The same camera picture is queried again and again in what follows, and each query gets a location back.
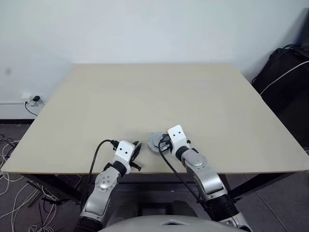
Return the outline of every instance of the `round metal flange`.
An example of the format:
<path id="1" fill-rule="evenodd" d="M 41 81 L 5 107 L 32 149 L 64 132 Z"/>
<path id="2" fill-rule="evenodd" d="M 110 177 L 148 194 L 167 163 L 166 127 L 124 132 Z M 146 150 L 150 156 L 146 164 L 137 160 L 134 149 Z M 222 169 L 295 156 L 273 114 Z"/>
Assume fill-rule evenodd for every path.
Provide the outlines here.
<path id="1" fill-rule="evenodd" d="M 164 132 L 154 132 L 151 133 L 148 139 L 148 146 L 154 152 L 159 153 L 158 145 L 160 140 L 163 138 Z M 167 151 L 169 149 L 169 145 L 165 143 L 161 144 L 161 151 Z"/>

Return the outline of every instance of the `white wall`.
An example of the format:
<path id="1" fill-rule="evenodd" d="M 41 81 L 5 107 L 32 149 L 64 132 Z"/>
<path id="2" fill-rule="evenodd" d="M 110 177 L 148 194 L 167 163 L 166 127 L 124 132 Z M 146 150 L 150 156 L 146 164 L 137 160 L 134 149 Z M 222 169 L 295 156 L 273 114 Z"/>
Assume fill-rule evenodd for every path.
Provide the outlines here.
<path id="1" fill-rule="evenodd" d="M 0 0 L 0 118 L 32 118 L 73 63 L 229 62 L 251 80 L 308 0 Z"/>

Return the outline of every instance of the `baseboard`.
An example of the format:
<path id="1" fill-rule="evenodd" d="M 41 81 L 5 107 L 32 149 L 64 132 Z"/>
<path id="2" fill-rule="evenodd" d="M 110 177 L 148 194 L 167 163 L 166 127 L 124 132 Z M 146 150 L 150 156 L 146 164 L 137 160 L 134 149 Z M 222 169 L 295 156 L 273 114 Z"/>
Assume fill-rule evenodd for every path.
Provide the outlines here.
<path id="1" fill-rule="evenodd" d="M 32 124 L 34 119 L 0 119 L 0 124 Z"/>

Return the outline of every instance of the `beige tabletop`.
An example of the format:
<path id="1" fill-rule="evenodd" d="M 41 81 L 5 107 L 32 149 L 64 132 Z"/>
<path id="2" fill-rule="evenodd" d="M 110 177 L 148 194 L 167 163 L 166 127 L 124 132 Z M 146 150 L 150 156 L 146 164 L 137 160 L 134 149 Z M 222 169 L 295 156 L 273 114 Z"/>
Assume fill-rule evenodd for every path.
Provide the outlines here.
<path id="1" fill-rule="evenodd" d="M 309 169 L 308 155 L 232 65 L 142 64 L 76 65 L 2 171 L 85 174 L 99 142 L 117 139 L 143 142 L 141 173 L 170 173 L 147 139 L 177 124 L 219 173 Z M 103 145 L 94 173 L 113 155 Z"/>

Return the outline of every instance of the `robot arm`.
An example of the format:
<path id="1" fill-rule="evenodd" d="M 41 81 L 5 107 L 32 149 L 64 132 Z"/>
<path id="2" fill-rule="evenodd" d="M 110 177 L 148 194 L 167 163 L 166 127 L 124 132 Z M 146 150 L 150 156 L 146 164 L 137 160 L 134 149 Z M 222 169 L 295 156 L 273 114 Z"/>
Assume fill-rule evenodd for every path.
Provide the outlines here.
<path id="1" fill-rule="evenodd" d="M 209 166 L 206 157 L 194 148 L 190 148 L 181 126 L 177 125 L 169 129 L 168 137 L 170 141 L 163 139 L 161 142 L 169 143 L 172 155 L 182 162 L 187 173 L 194 179 L 211 219 L 251 231 L 242 213 L 238 212 L 228 196 L 220 177 Z"/>
<path id="2" fill-rule="evenodd" d="M 112 164 L 108 163 L 104 171 L 97 175 L 93 192 L 87 199 L 80 214 L 75 232 L 99 231 L 106 225 L 111 194 L 119 180 L 130 173 L 131 166 L 141 169 L 133 160 L 140 151 L 141 144 L 137 145 L 120 141 L 116 149 Z"/>

